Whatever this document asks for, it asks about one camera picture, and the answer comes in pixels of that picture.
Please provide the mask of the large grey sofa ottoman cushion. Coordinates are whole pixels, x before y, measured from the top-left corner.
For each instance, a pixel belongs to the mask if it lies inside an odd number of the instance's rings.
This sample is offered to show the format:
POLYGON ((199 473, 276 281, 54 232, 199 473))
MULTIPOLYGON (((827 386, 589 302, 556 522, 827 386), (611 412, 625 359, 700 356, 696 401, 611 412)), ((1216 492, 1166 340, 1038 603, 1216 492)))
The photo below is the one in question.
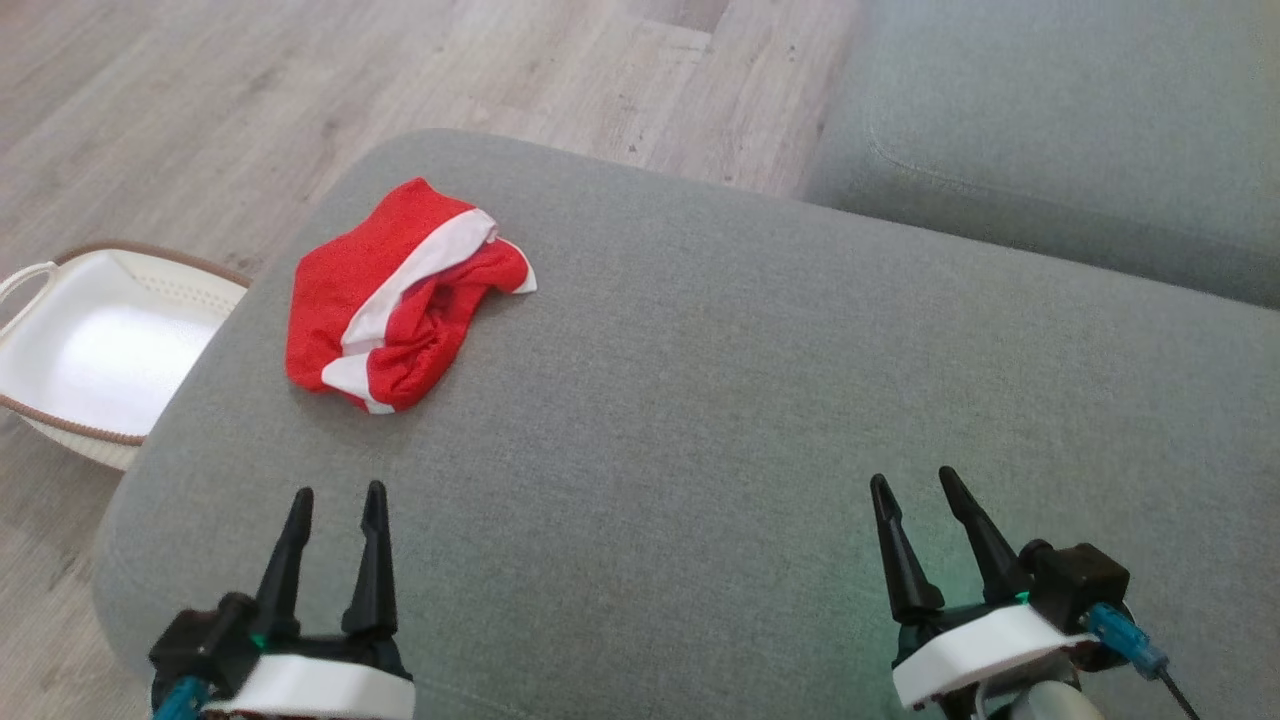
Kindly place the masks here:
POLYGON ((910 720, 868 482, 969 603, 942 465, 1012 546, 1129 568, 1203 717, 1280 720, 1280 313, 447 129, 374 149, 253 279, 111 500, 93 606, 148 675, 310 486, 297 614, 334 632, 379 479, 422 717, 910 720), (285 378, 293 274, 413 177, 539 287, 371 416, 285 378))

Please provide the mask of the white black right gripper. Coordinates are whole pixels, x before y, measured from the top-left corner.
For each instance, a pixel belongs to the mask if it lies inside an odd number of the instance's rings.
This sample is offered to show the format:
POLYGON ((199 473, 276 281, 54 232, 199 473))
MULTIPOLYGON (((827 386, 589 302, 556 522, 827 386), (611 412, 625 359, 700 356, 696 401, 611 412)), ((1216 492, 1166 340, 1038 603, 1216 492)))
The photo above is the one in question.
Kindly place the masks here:
MULTIPOLYGON (((1020 600, 1030 592, 1032 579, 1012 547, 954 468, 941 466, 938 475, 951 512, 966 532, 983 582, 983 600, 1020 600)), ((922 623, 945 606, 945 597, 928 580, 883 474, 872 477, 870 495, 891 615, 900 625, 922 623)), ((893 687, 901 706, 920 708, 948 692, 1094 642, 1091 633, 1066 634, 1030 605, 1015 603, 925 642, 892 670, 893 687)))

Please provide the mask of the red white-striped shorts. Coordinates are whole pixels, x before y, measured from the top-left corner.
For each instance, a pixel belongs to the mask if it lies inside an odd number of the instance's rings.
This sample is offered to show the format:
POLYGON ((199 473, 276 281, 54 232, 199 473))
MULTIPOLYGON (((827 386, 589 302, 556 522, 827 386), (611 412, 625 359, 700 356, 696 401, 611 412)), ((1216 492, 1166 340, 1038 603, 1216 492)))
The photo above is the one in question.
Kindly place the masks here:
POLYGON ((402 413, 451 369, 489 295, 536 288, 490 214, 412 178, 300 259, 285 374, 371 415, 402 413))

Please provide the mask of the white laundry basket brown rim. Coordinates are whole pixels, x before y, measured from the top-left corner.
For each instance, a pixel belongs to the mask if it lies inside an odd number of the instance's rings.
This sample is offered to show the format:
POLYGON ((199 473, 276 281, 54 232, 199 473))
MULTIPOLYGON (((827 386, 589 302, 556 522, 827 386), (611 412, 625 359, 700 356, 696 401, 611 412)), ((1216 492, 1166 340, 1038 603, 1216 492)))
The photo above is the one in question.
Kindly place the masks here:
POLYGON ((225 319, 247 277, 146 243, 102 241, 0 281, 38 290, 0 325, 0 407, 120 471, 225 319))

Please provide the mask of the grey sofa seat cushion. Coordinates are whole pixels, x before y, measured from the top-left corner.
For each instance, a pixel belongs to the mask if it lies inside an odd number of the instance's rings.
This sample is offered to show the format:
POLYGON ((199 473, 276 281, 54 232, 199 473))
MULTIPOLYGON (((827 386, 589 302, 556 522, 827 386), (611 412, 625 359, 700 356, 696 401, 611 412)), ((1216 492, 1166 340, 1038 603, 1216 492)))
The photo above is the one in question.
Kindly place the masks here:
POLYGON ((1280 309, 1280 0, 867 0, 803 196, 1280 309))

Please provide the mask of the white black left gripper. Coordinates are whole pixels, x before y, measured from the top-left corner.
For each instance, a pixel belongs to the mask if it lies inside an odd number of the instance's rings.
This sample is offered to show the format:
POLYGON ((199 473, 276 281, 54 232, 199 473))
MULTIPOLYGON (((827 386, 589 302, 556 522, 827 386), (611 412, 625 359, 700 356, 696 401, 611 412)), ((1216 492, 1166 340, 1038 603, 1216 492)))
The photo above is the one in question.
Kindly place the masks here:
MULTIPOLYGON (((314 491, 303 487, 259 584, 257 643, 300 637, 300 566, 312 514, 314 491)), ((387 487, 380 480, 369 483, 360 528, 364 552, 340 629, 390 638, 398 630, 398 609, 387 487)), ((264 655, 237 691, 205 705, 205 720, 413 720, 415 707, 413 679, 396 642, 376 641, 352 659, 321 659, 316 650, 264 655)))

